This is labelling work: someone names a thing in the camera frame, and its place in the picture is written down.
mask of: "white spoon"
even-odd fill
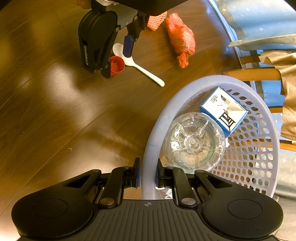
[[[165,86],[165,83],[158,78],[157,76],[155,76],[154,74],[151,74],[149,71],[143,69],[142,67],[140,67],[139,65],[135,64],[135,62],[133,61],[132,57],[125,57],[123,55],[123,45],[122,44],[114,44],[113,45],[113,53],[116,56],[119,56],[123,59],[125,65],[127,66],[133,66],[136,67],[138,70],[142,71],[145,75],[147,75],[149,78],[153,79],[157,84],[159,84],[161,87]]]

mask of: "metal screw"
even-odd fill
[[[183,198],[181,200],[181,203],[183,203],[184,205],[193,205],[196,203],[196,201],[193,198],[187,197],[187,198]]]
[[[101,204],[106,205],[106,206],[110,206],[110,205],[112,205],[114,202],[115,202],[114,199],[109,198],[109,197],[105,197],[105,198],[103,198],[103,199],[100,201]]]

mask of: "orange foam net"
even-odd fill
[[[158,16],[150,16],[148,20],[147,27],[155,31],[161,25],[161,23],[165,20],[168,12],[164,12]]]

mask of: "round pad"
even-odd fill
[[[11,213],[18,232],[44,240],[62,238],[83,228],[92,217],[93,207],[84,195],[71,192],[75,189],[68,188],[59,195],[43,189],[20,199]]]
[[[272,198],[235,185],[213,189],[202,207],[202,216],[217,232],[249,240],[262,239],[276,231],[283,211]]]
[[[57,218],[63,215],[67,209],[67,203],[56,198],[39,201],[33,207],[34,213],[41,218]]]
[[[252,200],[239,199],[228,204],[228,211],[237,218],[253,219],[262,213],[262,207]]]

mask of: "red plastic bag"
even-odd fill
[[[175,51],[179,56],[179,66],[185,68],[188,65],[188,57],[195,52],[194,34],[178,16],[177,13],[172,13],[165,19],[168,35],[171,44],[175,47]]]

